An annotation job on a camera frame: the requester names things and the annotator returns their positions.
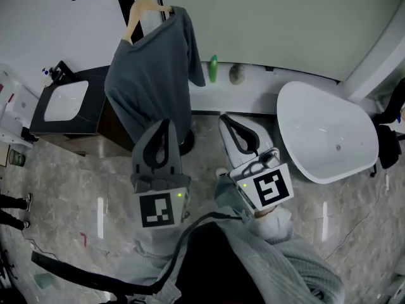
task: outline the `red tape mark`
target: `red tape mark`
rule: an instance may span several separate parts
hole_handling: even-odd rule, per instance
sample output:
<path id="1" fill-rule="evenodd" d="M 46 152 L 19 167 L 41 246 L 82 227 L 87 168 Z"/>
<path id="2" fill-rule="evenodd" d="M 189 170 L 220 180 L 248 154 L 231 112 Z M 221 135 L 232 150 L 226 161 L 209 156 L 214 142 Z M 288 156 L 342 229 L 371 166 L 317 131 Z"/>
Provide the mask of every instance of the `red tape mark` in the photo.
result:
<path id="1" fill-rule="evenodd" d="M 84 238 L 84 247 L 87 247 L 87 236 L 84 233 L 80 232 L 80 235 Z"/>

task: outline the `cable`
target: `cable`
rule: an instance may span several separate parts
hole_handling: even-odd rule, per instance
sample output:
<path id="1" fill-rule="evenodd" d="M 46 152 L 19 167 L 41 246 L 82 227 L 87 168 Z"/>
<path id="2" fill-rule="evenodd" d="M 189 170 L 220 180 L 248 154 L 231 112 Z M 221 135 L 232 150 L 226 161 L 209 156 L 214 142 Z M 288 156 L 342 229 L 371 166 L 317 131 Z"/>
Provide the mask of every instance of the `cable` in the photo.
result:
<path id="1" fill-rule="evenodd" d="M 376 200 L 376 202 L 375 202 L 375 204 L 374 204 L 374 207 L 367 213 L 367 215 L 366 215 L 360 222 L 358 222 L 358 223 L 356 224 L 355 227 L 353 227 L 353 229 L 352 229 L 352 230 L 348 233 L 348 235 L 344 238 L 343 242 L 340 243 L 340 244 L 336 247 L 336 249 L 333 250 L 333 252 L 325 259 L 325 261 L 328 261 L 329 258 L 330 258 L 331 256 L 333 256 L 333 255 L 335 254 L 335 252 L 336 252 L 337 250 L 339 250 L 339 249 L 343 246 L 343 244 L 345 244 L 345 242 L 346 242 L 346 240 L 349 238 L 349 236 L 354 232 L 354 230 L 357 229 L 357 226 L 359 226 L 361 223 L 363 223 L 363 221 L 365 221 L 365 220 L 370 216 L 370 214 L 373 212 L 373 210 L 374 210 L 375 207 L 377 206 L 377 203 L 378 203 L 379 200 L 380 200 L 380 193 L 378 193 L 378 198 L 377 198 L 377 200 Z"/>
<path id="2" fill-rule="evenodd" d="M 41 249 L 40 247 L 38 247 L 38 244 L 35 242 L 34 239 L 29 239 L 29 238 L 27 238 L 27 237 L 24 236 L 24 233 L 23 233 L 22 230 L 21 230 L 21 234 L 22 234 L 22 236 L 23 236 L 24 239 L 26 239 L 26 240 L 28 240 L 28 241 L 32 241 L 33 244 L 34 244 L 34 246 L 36 246 L 36 247 L 38 248 L 38 250 L 41 251 L 43 254 L 54 256 L 55 259 L 57 259 L 57 261 L 60 261 L 59 258 L 58 258 L 56 255 L 54 255 L 53 253 L 42 251 L 42 249 Z"/>

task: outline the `clothes hanger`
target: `clothes hanger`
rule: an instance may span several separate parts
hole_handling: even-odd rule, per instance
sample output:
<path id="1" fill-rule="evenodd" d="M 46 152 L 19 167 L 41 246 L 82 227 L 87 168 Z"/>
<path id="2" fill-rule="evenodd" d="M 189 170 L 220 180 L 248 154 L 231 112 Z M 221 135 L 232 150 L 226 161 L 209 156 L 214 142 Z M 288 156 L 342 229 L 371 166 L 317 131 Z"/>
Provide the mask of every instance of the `clothes hanger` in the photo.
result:
<path id="1" fill-rule="evenodd" d="M 132 43 L 131 35 L 146 10 L 165 11 L 167 13 L 173 12 L 173 8 L 171 6 L 161 6 L 153 0 L 136 0 L 129 12 L 128 26 L 127 30 L 124 33 L 124 36 L 122 37 L 123 40 Z"/>

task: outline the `white sink basin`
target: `white sink basin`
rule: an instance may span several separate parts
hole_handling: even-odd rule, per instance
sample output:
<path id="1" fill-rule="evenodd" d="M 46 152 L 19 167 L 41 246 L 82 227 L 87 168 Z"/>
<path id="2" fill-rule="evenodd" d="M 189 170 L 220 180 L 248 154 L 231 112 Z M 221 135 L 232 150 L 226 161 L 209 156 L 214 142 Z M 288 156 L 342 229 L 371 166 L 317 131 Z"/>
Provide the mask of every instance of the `white sink basin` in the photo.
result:
<path id="1" fill-rule="evenodd" d="M 45 122 L 74 119 L 80 110 L 88 86 L 88 81 L 80 81 L 57 87 L 46 108 Z"/>

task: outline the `white bathtub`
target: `white bathtub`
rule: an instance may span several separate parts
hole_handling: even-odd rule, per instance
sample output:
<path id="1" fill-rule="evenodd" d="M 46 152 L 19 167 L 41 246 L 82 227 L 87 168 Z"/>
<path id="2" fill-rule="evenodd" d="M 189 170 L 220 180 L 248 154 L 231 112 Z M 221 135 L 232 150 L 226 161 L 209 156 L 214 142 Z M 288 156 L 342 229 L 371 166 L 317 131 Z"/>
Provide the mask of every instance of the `white bathtub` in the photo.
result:
<path id="1" fill-rule="evenodd" d="M 369 116 L 359 106 L 309 84 L 283 86 L 277 119 L 292 161 L 313 182 L 328 184 L 377 161 L 377 133 Z"/>

